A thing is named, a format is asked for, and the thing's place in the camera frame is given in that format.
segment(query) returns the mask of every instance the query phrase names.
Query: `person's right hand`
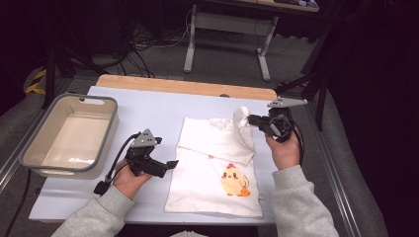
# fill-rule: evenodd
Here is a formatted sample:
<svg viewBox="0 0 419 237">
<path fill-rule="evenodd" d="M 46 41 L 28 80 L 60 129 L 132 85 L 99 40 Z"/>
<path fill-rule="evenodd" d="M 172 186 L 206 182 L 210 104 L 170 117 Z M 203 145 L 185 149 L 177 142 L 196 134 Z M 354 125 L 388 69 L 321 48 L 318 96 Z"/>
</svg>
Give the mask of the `person's right hand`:
<svg viewBox="0 0 419 237">
<path fill-rule="evenodd" d="M 265 133 L 266 143 L 272 150 L 272 158 L 278 170 L 284 170 L 299 165 L 298 140 L 293 132 L 290 139 L 280 143 L 274 137 Z"/>
</svg>

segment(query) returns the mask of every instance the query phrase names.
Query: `metal bracket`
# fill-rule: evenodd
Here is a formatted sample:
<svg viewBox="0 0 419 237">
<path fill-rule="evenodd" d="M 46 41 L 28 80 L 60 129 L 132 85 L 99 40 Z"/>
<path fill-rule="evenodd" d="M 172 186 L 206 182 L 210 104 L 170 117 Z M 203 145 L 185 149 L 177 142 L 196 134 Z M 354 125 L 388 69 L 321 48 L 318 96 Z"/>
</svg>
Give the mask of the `metal bracket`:
<svg viewBox="0 0 419 237">
<path fill-rule="evenodd" d="M 287 107 L 293 107 L 293 106 L 302 106 L 306 105 L 307 100 L 296 100 L 296 99 L 288 99 L 288 98 L 282 98 L 278 97 L 277 100 L 269 103 L 269 108 L 287 108 Z"/>
<path fill-rule="evenodd" d="M 154 138 L 150 129 L 146 129 L 142 134 L 140 134 L 135 141 L 131 144 L 130 147 L 146 147 L 146 146 L 155 146 L 160 142 Z"/>
</svg>

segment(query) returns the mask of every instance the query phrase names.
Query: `desk leg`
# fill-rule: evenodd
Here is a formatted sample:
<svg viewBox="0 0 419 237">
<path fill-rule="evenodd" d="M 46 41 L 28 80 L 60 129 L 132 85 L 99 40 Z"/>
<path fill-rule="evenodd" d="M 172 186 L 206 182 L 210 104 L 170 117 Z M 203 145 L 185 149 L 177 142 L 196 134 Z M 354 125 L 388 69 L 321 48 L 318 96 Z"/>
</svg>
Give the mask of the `desk leg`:
<svg viewBox="0 0 419 237">
<path fill-rule="evenodd" d="M 197 5 L 194 4 L 194 6 L 192 7 L 192 16 L 191 16 L 191 34 L 189 36 L 189 46 L 188 46 L 188 51 L 186 53 L 185 66 L 184 66 L 185 73 L 191 73 L 192 71 L 192 63 L 194 61 L 194 53 L 195 53 L 196 19 L 197 19 Z"/>
<path fill-rule="evenodd" d="M 272 35 L 274 34 L 275 27 L 277 26 L 277 22 L 278 22 L 278 17 L 274 17 L 274 19 L 272 20 L 272 25 L 269 28 L 268 34 L 266 35 L 266 40 L 265 40 L 265 44 L 263 48 L 256 49 L 258 53 L 259 64 L 261 66 L 262 77 L 264 81 L 271 80 L 271 75 L 269 74 L 268 65 L 266 64 L 265 54 L 266 54 L 266 51 L 268 50 L 269 43 L 271 42 Z"/>
</svg>

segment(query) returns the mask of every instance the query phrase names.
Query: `gray sweater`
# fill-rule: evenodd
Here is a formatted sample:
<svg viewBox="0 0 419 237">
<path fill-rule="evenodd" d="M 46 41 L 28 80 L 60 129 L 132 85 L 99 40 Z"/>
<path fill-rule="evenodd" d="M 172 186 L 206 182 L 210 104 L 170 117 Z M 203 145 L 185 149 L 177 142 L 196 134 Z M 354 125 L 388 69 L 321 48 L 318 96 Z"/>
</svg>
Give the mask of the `gray sweater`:
<svg viewBox="0 0 419 237">
<path fill-rule="evenodd" d="M 272 205 L 278 236 L 338 236 L 330 212 L 299 166 L 275 172 L 273 177 Z M 75 211 L 52 236 L 115 236 L 124 227 L 124 216 L 132 206 L 132 200 L 110 187 L 103 196 L 90 199 Z M 202 235 L 182 232 L 175 236 Z"/>
</svg>

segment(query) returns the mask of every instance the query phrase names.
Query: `hand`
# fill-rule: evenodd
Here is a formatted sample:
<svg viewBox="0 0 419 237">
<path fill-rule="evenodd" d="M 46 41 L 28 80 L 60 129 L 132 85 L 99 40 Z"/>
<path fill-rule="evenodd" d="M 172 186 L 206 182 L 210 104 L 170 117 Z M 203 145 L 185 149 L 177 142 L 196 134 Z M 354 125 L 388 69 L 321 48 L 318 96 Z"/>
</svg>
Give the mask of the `hand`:
<svg viewBox="0 0 419 237">
<path fill-rule="evenodd" d="M 299 165 L 298 140 L 293 132 L 290 139 L 280 143 L 274 137 L 265 133 L 266 143 L 272 150 L 272 158 L 278 170 L 284 170 Z"/>
<path fill-rule="evenodd" d="M 119 172 L 115 176 L 114 186 L 129 199 L 133 199 L 142 185 L 153 177 L 145 173 L 136 177 L 129 165 L 126 165 L 125 160 L 117 166 L 116 170 Z"/>
</svg>

